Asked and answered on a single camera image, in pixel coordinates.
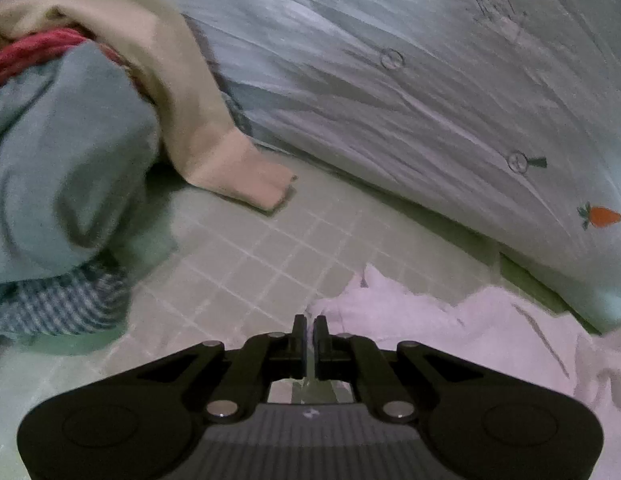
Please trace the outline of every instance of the gingham cloth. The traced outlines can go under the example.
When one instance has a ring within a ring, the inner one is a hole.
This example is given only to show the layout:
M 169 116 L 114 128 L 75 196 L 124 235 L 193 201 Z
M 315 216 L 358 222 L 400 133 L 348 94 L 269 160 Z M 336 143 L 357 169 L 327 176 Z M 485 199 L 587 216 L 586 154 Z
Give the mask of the gingham cloth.
M 63 276 L 0 285 L 2 292 L 0 335 L 19 337 L 113 328 L 126 316 L 130 288 L 124 269 L 102 254 Z

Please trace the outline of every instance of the tiled floor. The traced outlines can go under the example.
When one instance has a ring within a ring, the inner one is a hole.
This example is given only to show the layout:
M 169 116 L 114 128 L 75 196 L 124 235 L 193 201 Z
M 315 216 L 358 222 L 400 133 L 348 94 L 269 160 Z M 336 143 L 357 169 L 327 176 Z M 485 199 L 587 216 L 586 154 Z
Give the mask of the tiled floor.
M 457 303 L 487 283 L 494 244 L 419 206 L 286 155 L 298 175 L 280 210 L 264 215 L 154 170 L 134 237 L 116 254 L 136 281 L 128 326 L 84 338 L 0 345 L 0 479 L 21 480 L 18 422 L 55 393 L 219 339 L 289 330 L 317 298 L 337 296 L 365 263 Z M 326 399 L 326 384 L 278 384 L 281 399 Z

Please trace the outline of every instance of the teal fabric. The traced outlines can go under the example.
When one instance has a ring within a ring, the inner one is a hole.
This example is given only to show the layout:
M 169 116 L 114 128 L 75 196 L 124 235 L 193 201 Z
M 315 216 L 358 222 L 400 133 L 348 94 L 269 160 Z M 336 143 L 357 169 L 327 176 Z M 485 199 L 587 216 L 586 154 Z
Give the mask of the teal fabric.
M 95 43 L 0 88 L 0 283 L 95 257 L 143 200 L 158 120 Z

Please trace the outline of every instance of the carrot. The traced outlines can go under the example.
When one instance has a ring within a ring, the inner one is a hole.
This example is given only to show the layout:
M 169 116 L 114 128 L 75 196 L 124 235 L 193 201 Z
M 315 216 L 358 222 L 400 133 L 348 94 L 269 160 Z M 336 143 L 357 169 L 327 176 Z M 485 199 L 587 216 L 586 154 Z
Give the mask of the carrot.
M 612 224 L 621 222 L 621 215 L 617 211 L 612 211 L 606 207 L 591 206 L 590 202 L 587 202 L 584 207 L 577 208 L 579 215 L 584 219 L 582 227 L 586 230 L 588 225 L 593 227 L 608 227 Z

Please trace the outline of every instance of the white garment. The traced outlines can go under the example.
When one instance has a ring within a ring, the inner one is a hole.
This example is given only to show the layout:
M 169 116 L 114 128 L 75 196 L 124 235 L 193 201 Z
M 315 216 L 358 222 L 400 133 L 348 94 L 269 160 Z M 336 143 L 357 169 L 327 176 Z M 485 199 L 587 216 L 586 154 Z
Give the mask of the white garment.
M 590 335 L 570 314 L 554 316 L 497 286 L 452 307 L 411 294 L 373 266 L 308 314 L 326 316 L 333 334 L 366 336 L 386 350 L 416 340 L 580 400 L 604 428 L 591 480 L 621 480 L 621 329 Z

